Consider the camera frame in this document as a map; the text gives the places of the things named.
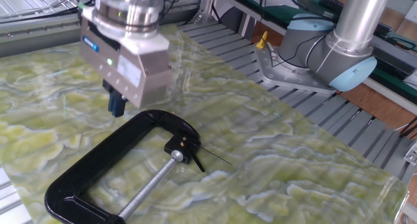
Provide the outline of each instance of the metal grate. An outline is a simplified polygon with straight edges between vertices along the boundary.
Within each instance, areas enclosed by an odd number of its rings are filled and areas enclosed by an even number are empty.
[[[50,5],[56,0],[0,0],[0,16],[11,12],[19,12],[21,10],[41,8]],[[86,3],[88,0],[80,0],[82,3]],[[45,10],[26,17],[39,16],[44,13],[59,12],[69,8],[77,7],[76,0],[66,0],[63,4],[58,7]]]

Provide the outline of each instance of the metal bracket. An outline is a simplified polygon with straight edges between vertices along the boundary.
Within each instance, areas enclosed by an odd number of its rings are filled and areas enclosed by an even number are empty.
[[[213,1],[214,0],[201,0],[200,9],[192,20],[195,24],[206,24],[209,20],[212,20],[211,5],[213,4]]]
[[[280,56],[269,52],[268,48],[260,49],[255,47],[257,60],[261,64],[259,71],[262,80],[271,85],[296,88],[299,90],[313,91],[323,94],[333,94],[336,90],[321,83],[313,77],[312,71],[308,68],[299,68],[286,63],[285,66]]]
[[[161,127],[173,134],[164,148],[171,155],[176,152],[182,154],[180,160],[174,156],[173,160],[185,164],[194,160],[201,166],[195,156],[201,144],[199,134],[192,126],[165,111],[143,111],[94,147],[51,184],[45,194],[47,212],[66,224],[126,224],[126,219],[134,211],[131,203],[123,210],[127,210],[126,213],[115,215],[82,200],[80,196],[155,127]],[[157,181],[154,180],[151,185],[157,185]],[[145,196],[139,195],[139,198],[142,200]]]
[[[416,165],[417,163],[417,140],[411,144],[409,151],[405,154],[404,160]]]

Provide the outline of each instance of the gray robot arm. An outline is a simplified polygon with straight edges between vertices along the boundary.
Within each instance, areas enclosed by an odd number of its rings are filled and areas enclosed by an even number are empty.
[[[335,27],[319,18],[293,20],[278,49],[280,65],[309,68],[322,83],[340,91],[356,87],[377,65],[370,41],[387,1],[347,0]]]

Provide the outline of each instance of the blue joint cap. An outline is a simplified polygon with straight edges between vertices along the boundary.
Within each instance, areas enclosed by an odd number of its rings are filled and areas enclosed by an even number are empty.
[[[375,57],[368,57],[341,73],[329,85],[339,91],[350,91],[365,81],[376,66],[377,59]]]
[[[317,17],[320,18],[317,15],[313,14],[297,14],[293,17],[295,18],[311,18],[311,17]],[[326,20],[314,20],[314,19],[306,19],[306,20],[293,20],[288,25],[287,29],[292,30],[299,30],[299,31],[329,31],[333,29],[334,23],[331,21]]]

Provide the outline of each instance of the workbench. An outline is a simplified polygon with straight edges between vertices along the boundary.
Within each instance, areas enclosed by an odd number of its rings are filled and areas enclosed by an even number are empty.
[[[381,169],[404,183],[409,183],[416,169],[416,166],[403,159],[412,143],[410,139],[399,138],[398,131],[385,128],[385,124],[379,119],[339,95],[319,94],[264,83],[259,73],[259,62],[253,52],[255,46],[216,21],[206,25],[177,25],[190,38],[248,79],[323,127]],[[31,223],[31,217],[3,168],[0,168],[0,223]]]

